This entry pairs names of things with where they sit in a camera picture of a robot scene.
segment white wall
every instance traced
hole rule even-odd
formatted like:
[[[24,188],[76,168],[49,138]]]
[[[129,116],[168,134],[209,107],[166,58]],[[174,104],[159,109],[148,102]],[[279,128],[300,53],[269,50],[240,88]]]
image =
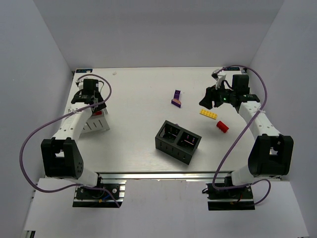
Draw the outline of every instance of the white wall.
[[[309,234],[316,238],[317,2],[286,0],[251,67],[267,85],[267,115],[294,139],[289,179]],[[251,88],[263,98],[255,76]]]
[[[0,1],[0,233],[17,238],[30,206],[32,188],[19,167],[23,140],[61,115],[71,83],[70,69],[32,0]],[[25,151],[33,181],[44,174],[40,131]]]
[[[283,0],[34,0],[71,69],[249,64]]]

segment black divided bin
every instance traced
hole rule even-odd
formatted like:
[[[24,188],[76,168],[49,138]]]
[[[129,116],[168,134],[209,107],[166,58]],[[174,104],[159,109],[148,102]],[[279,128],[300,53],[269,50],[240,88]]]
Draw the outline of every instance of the black divided bin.
[[[166,120],[155,137],[155,147],[188,165],[201,139],[201,136]]]

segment yellow block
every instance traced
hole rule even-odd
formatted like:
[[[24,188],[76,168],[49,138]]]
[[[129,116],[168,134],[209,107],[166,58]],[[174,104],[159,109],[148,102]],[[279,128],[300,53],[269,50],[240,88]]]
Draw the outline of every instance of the yellow block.
[[[218,116],[216,113],[212,113],[212,112],[206,111],[204,109],[202,109],[200,111],[200,114],[204,115],[204,116],[207,116],[208,118],[211,118],[211,119],[214,119],[214,120],[216,120],[217,116]]]

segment purple object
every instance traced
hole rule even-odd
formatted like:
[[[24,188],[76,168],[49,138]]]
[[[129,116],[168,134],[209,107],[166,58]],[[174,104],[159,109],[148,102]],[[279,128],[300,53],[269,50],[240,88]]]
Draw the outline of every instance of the purple object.
[[[180,90],[175,90],[174,98],[172,99],[171,103],[180,108],[182,103],[179,100],[179,95],[180,95]]]

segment robotic arm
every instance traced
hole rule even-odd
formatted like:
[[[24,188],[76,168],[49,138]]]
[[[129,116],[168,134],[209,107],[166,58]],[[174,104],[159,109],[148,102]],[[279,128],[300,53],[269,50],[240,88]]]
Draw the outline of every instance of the robotic arm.
[[[260,109],[260,100],[250,94],[249,76],[234,75],[231,89],[225,89],[225,73],[220,77],[212,74],[217,80],[216,85],[206,89],[205,97],[199,105],[211,109],[230,103],[238,114],[248,123]],[[282,135],[269,121],[264,111],[255,118],[250,126],[255,144],[249,155],[248,164],[233,171],[231,177],[225,179],[226,186],[254,183],[261,177],[282,176],[289,172],[293,144],[291,136]]]
[[[96,79],[78,82],[79,91],[74,95],[69,111],[102,102],[98,85]],[[41,151],[46,176],[67,179],[91,187],[97,185],[99,175],[84,167],[76,141],[92,114],[105,108],[106,105],[103,103],[67,117],[51,139],[43,140]]]

